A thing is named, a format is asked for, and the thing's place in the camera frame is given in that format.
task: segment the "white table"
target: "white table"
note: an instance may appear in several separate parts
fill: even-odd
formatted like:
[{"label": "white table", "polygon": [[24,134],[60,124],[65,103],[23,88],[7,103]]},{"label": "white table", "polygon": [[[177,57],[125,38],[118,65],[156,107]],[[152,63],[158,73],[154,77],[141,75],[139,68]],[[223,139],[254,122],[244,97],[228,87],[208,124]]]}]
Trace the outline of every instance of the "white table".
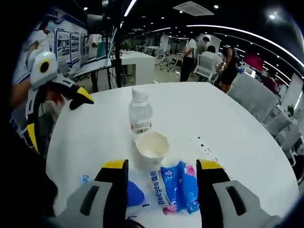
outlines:
[{"label": "white table", "polygon": [[[130,65],[132,74],[135,75],[135,84],[136,85],[144,85],[154,83],[154,65],[155,65],[155,57],[149,56],[142,52],[138,51],[127,51],[120,56],[122,60],[122,66]],[[107,71],[103,69],[103,67],[109,67],[108,61],[105,59],[98,60],[96,62],[84,65],[79,71],[75,74],[74,77],[78,77],[80,75],[84,75],[86,73],[92,72],[95,69],[97,71],[97,86],[99,91],[108,90],[108,77]],[[111,68],[110,72],[114,75],[115,69]],[[115,79],[111,80],[112,86],[117,88]]]},{"label": "white table", "polygon": [[[209,83],[141,85],[153,107],[152,129],[166,135],[170,152],[164,164],[201,158],[189,136],[200,134],[229,173],[254,192],[270,215],[283,216],[299,189],[293,170],[279,145],[247,110]],[[108,160],[129,159],[140,169],[132,141],[128,105],[132,88],[92,94],[94,105],[74,111],[64,106],[53,130],[47,174],[59,189],[58,214],[66,198],[80,186],[80,175],[96,175]],[[201,227],[200,213],[163,215],[161,210],[141,218],[147,227]]]}]

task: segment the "black pants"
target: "black pants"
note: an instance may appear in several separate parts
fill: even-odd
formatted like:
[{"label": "black pants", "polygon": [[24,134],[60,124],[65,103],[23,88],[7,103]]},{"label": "black pants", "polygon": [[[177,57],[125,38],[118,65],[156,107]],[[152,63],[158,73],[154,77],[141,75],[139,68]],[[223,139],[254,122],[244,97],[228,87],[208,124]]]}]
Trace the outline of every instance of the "black pants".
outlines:
[{"label": "black pants", "polygon": [[98,92],[98,86],[97,86],[96,71],[91,73],[91,81],[92,81],[92,84],[93,84],[93,92],[97,93]]},{"label": "black pants", "polygon": [[180,82],[187,82],[190,72],[193,69],[194,58],[184,57],[180,70]]}]

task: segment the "white shirt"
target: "white shirt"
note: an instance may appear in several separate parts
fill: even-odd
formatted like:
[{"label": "white shirt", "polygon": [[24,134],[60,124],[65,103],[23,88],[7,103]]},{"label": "white shirt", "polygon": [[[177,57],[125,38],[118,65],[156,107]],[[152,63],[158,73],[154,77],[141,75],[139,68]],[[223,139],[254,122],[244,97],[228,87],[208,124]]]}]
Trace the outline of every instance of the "white shirt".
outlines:
[{"label": "white shirt", "polygon": [[38,41],[39,45],[37,49],[43,49],[44,51],[50,51],[47,35],[42,30],[34,31],[28,39],[29,46]]},{"label": "white shirt", "polygon": [[101,42],[102,36],[100,34],[91,34],[89,37],[89,58],[93,58],[97,56],[97,48],[92,47],[93,43],[98,45]]},{"label": "white shirt", "polygon": [[200,55],[200,57],[208,57],[208,58],[213,59],[213,61],[214,61],[214,63],[215,63],[215,66],[214,66],[214,67],[216,67],[218,64],[220,64],[220,63],[223,62],[223,59],[222,59],[219,55],[217,55],[217,54],[215,54],[215,53],[213,53],[213,52],[210,52],[210,51],[204,51],[204,52]]},{"label": "white shirt", "polygon": [[195,51],[197,49],[196,42],[195,42],[194,39],[191,39],[191,40],[187,41],[186,51],[188,51],[189,48],[193,48],[194,50],[193,50],[193,52],[190,52],[190,54],[188,54],[187,57],[194,58],[195,57]]}]

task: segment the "blue tissue packet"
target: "blue tissue packet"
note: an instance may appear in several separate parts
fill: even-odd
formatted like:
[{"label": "blue tissue packet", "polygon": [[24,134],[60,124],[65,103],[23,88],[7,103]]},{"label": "blue tissue packet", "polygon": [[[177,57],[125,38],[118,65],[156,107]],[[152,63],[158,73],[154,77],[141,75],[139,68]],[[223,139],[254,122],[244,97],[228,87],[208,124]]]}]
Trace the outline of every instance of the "blue tissue packet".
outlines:
[{"label": "blue tissue packet", "polygon": [[186,204],[187,211],[189,214],[200,209],[198,202],[198,185],[196,179],[196,172],[192,165],[188,165],[181,161],[178,164],[181,173],[181,187],[183,192],[183,200]]},{"label": "blue tissue packet", "polygon": [[165,214],[176,213],[185,209],[186,204],[184,203],[179,164],[169,168],[161,167],[161,174],[167,197],[171,204],[169,207],[164,208],[163,212]]}]

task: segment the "white paper cup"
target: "white paper cup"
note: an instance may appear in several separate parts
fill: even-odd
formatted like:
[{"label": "white paper cup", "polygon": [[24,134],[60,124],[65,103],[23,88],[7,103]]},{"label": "white paper cup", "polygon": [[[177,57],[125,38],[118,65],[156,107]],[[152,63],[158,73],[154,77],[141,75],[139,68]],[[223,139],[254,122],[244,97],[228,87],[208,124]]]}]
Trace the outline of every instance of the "white paper cup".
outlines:
[{"label": "white paper cup", "polygon": [[148,131],[139,135],[136,147],[149,168],[156,168],[168,153],[169,142],[162,134]]}]

